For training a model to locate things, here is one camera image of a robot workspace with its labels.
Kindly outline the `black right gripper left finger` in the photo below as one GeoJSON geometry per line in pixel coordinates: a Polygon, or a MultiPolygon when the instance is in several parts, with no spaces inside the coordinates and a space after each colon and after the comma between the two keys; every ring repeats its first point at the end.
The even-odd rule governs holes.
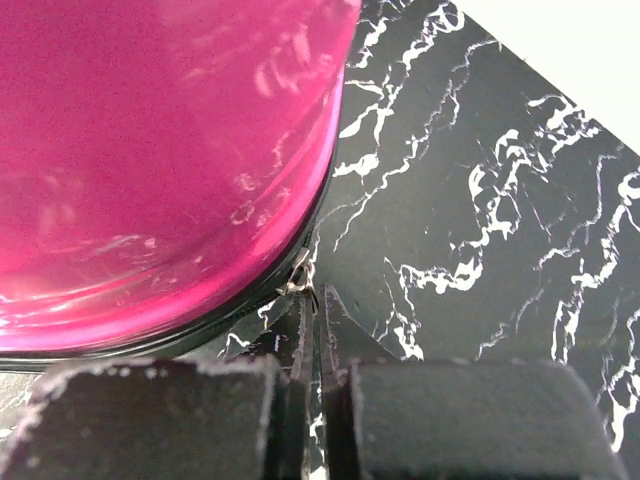
{"type": "Polygon", "coordinates": [[[281,383],[272,407],[267,465],[274,479],[309,476],[310,400],[313,377],[315,297],[298,294],[249,347],[252,357],[272,356],[281,383]]]}

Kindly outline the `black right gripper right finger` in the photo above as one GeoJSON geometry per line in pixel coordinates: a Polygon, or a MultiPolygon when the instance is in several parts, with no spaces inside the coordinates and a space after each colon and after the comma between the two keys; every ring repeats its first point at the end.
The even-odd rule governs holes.
{"type": "Polygon", "coordinates": [[[323,285],[320,299],[320,370],[328,477],[358,479],[350,367],[360,361],[393,363],[395,357],[354,320],[334,286],[323,285]]]}

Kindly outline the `teal and pink kids suitcase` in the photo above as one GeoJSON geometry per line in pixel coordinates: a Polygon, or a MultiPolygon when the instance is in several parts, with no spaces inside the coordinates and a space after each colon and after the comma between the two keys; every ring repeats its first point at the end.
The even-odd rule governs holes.
{"type": "Polygon", "coordinates": [[[176,357],[273,300],[357,1],[1,5],[1,367],[176,357]]]}

